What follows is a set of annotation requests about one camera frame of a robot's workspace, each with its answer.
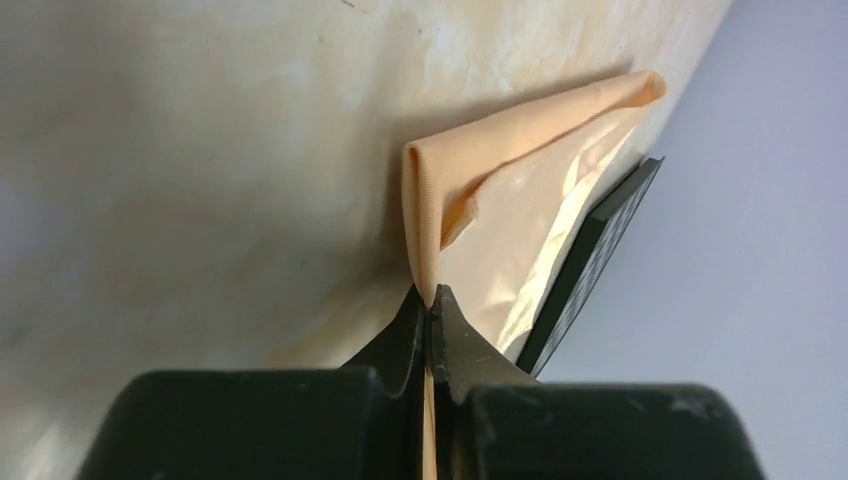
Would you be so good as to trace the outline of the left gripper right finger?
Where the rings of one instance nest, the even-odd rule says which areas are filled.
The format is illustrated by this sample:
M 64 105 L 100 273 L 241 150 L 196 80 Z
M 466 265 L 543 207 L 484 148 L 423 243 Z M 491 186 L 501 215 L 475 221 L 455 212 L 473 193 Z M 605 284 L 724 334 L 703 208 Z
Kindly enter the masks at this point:
M 542 383 L 465 319 L 429 314 L 441 479 L 761 479 L 736 411 L 698 384 Z

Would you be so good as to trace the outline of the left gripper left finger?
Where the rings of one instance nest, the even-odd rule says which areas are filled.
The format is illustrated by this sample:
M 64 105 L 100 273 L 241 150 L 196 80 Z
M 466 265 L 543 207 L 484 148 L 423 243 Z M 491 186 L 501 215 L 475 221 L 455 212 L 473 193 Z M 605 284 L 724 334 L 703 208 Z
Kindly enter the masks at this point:
M 117 395 L 81 479 L 418 479 L 424 305 L 335 369 L 160 370 Z

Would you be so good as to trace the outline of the orange cloth napkin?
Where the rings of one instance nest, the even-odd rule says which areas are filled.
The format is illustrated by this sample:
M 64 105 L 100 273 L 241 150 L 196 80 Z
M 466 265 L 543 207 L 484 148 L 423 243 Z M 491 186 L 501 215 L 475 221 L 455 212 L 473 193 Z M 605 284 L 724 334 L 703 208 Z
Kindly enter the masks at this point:
M 624 74 L 404 146 L 406 248 L 428 312 L 426 478 L 462 464 L 469 398 L 533 385 L 508 350 L 527 340 L 563 245 L 666 92 L 654 71 Z

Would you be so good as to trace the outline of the black white checkerboard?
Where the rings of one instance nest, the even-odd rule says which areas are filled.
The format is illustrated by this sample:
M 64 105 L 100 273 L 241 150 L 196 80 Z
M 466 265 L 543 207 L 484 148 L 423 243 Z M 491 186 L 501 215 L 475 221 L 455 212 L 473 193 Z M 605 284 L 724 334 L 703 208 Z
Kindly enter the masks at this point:
M 577 319 L 663 162 L 644 159 L 585 216 L 516 360 L 525 373 L 541 373 Z

